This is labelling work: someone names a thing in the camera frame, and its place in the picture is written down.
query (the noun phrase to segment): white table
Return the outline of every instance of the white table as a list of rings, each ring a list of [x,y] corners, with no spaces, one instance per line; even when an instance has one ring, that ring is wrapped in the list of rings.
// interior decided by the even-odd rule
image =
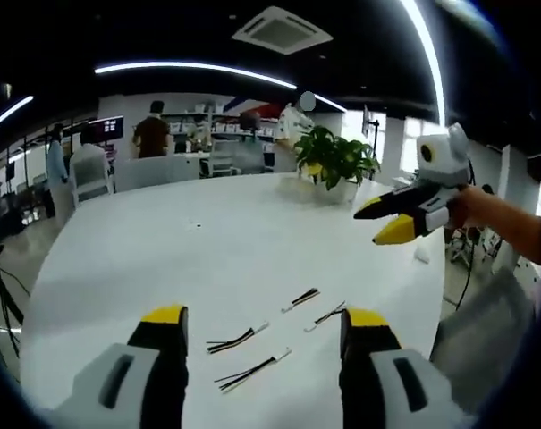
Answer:
[[[210,158],[210,152],[179,152],[173,155],[184,156],[185,158],[198,158],[198,159]]]
[[[428,357],[443,296],[443,234],[376,247],[371,239],[387,219],[354,221],[350,205],[294,201],[278,191],[284,181],[293,179],[188,181],[82,205],[31,295],[21,339],[26,394],[57,406],[89,361],[126,342],[142,315],[173,302],[190,309],[186,429],[341,427],[339,316],[312,333],[302,329],[343,300],[380,311],[404,347]],[[368,182],[356,204],[385,191]],[[428,265],[413,258],[419,244]],[[321,295],[281,314],[312,287]],[[235,338],[265,320],[271,325],[260,335],[207,355],[205,341]],[[228,394],[213,383],[286,347],[289,357]]]

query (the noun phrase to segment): human arm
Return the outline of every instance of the human arm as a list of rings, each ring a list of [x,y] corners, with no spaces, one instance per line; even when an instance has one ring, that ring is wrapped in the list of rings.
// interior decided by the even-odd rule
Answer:
[[[454,200],[452,219],[455,226],[486,226],[496,232],[525,258],[541,264],[541,217],[469,186]]]

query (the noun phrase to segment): black ceiling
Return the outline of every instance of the black ceiling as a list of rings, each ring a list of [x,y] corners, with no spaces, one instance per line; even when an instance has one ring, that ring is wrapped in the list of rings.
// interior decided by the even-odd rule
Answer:
[[[97,65],[151,59],[240,67],[294,82],[347,107],[360,108],[368,100],[390,114],[436,120],[427,59],[398,0],[128,3],[0,4],[0,82],[11,83],[15,97],[35,97],[0,126],[0,149],[48,118],[94,108],[99,97],[110,94],[212,92],[268,101],[288,95],[212,71],[93,73]],[[531,77],[541,71],[541,55],[532,52],[541,49],[541,7],[534,1],[517,2],[521,6],[478,2],[504,34],[508,48],[499,51],[445,10],[444,0],[417,3],[435,42],[451,119],[482,143],[512,143],[530,155],[541,152],[541,139],[530,137]],[[334,40],[288,56],[231,40],[269,5],[298,14]]]

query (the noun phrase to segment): light fixture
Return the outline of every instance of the light fixture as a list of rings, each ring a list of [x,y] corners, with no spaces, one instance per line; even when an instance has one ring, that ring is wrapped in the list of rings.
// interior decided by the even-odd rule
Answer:
[[[445,126],[445,99],[443,91],[443,82],[441,80],[441,71],[439,70],[439,62],[437,61],[437,53],[433,46],[433,40],[429,34],[429,29],[421,15],[415,0],[399,0],[405,11],[409,15],[415,30],[417,31],[421,44],[425,50],[425,55],[429,61],[429,68],[431,69],[431,75],[433,77],[433,84],[435,86],[435,97],[437,101],[437,112],[439,113],[439,125]]]
[[[327,105],[335,107],[336,109],[341,110],[344,113],[346,113],[348,111],[348,109],[346,109],[345,107],[341,107],[340,105],[337,105],[332,100],[328,100],[327,98],[323,98],[322,96],[319,96],[318,94],[315,94],[315,96],[316,96],[317,100],[323,101]]]
[[[535,159],[535,158],[539,158],[539,157],[541,157],[541,153],[536,154],[536,155],[532,155],[532,156],[528,156],[527,159]]]
[[[16,110],[24,107],[27,103],[29,103],[31,100],[33,100],[34,97],[33,96],[27,96],[25,98],[23,98],[22,100],[20,100],[18,103],[16,103],[15,105],[13,105],[12,107],[10,107],[8,110],[6,110],[5,112],[3,112],[1,115],[0,115],[0,123],[5,121],[6,118],[8,116],[10,116],[11,114],[13,114]]]
[[[188,63],[188,62],[183,62],[183,61],[146,61],[143,63],[123,63],[123,64],[116,64],[116,65],[108,65],[106,67],[98,67],[94,70],[94,72],[95,74],[105,74],[109,72],[119,72],[121,70],[148,69],[148,68],[159,68],[159,67],[213,70],[216,72],[238,74],[240,76],[246,76],[247,78],[263,80],[263,81],[274,83],[275,85],[279,85],[281,87],[285,87],[288,89],[297,88],[296,85],[294,85],[293,83],[286,82],[284,80],[279,80],[277,78],[272,78],[264,74],[255,73],[253,71],[235,69],[233,67],[226,67],[223,65]],[[338,110],[341,110],[342,112],[347,112],[347,109],[345,109],[344,107],[341,107],[340,105],[337,105],[336,103],[334,103],[331,100],[328,100],[327,98],[319,96],[318,94],[316,94],[316,98],[328,105],[331,105],[332,107],[335,107]]]

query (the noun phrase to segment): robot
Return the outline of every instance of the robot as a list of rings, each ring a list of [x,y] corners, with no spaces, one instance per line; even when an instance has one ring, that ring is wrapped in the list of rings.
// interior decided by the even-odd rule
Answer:
[[[378,245],[407,243],[446,225],[452,201],[473,176],[468,147],[469,140],[458,123],[446,134],[419,137],[418,179],[405,188],[370,199],[353,218],[398,215],[373,238]]]

